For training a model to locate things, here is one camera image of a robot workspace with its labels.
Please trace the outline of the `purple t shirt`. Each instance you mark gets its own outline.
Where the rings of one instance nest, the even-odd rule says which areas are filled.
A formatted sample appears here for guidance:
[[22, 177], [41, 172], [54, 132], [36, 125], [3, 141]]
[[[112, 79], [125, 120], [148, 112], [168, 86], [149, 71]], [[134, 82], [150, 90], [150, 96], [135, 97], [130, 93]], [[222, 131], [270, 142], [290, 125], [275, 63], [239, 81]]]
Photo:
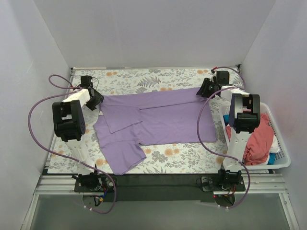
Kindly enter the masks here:
[[215, 124], [198, 88], [105, 96], [94, 124], [99, 146], [113, 174], [141, 163], [141, 146], [215, 142]]

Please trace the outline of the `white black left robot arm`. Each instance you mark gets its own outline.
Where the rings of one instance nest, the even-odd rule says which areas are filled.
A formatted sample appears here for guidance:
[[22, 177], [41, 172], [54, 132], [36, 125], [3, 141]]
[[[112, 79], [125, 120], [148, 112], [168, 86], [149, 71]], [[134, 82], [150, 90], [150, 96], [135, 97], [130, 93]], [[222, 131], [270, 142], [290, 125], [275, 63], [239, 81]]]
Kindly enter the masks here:
[[78, 176], [75, 179], [80, 186], [96, 192], [102, 187], [102, 180], [83, 138], [86, 132], [83, 107], [95, 110], [104, 97], [94, 89], [92, 79], [88, 75], [81, 76], [81, 83], [73, 90], [72, 95], [61, 102], [53, 103], [52, 114], [56, 136], [61, 138], [72, 157], [77, 160]]

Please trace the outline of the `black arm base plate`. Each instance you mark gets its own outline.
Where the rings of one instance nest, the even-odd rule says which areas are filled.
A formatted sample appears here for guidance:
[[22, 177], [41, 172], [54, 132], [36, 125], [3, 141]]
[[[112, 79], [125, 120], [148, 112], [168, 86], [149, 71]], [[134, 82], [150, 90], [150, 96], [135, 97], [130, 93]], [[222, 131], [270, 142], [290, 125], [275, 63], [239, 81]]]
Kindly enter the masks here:
[[242, 175], [226, 174], [127, 174], [72, 176], [76, 193], [97, 194], [104, 202], [187, 201], [210, 202], [214, 192], [244, 192]]

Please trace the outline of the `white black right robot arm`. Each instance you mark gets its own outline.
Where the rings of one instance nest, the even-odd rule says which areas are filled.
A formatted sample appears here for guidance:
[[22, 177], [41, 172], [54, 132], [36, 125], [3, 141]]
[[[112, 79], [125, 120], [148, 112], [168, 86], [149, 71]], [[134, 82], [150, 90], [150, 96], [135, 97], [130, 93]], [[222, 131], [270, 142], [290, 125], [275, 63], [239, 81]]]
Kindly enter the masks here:
[[197, 96], [206, 98], [205, 104], [215, 96], [230, 102], [228, 124], [231, 136], [224, 161], [217, 174], [202, 177], [204, 191], [230, 190], [243, 185], [242, 169], [244, 151], [254, 130], [260, 125], [260, 96], [244, 91], [244, 87], [230, 84], [230, 68], [215, 67], [211, 70], [212, 77], [205, 78]]

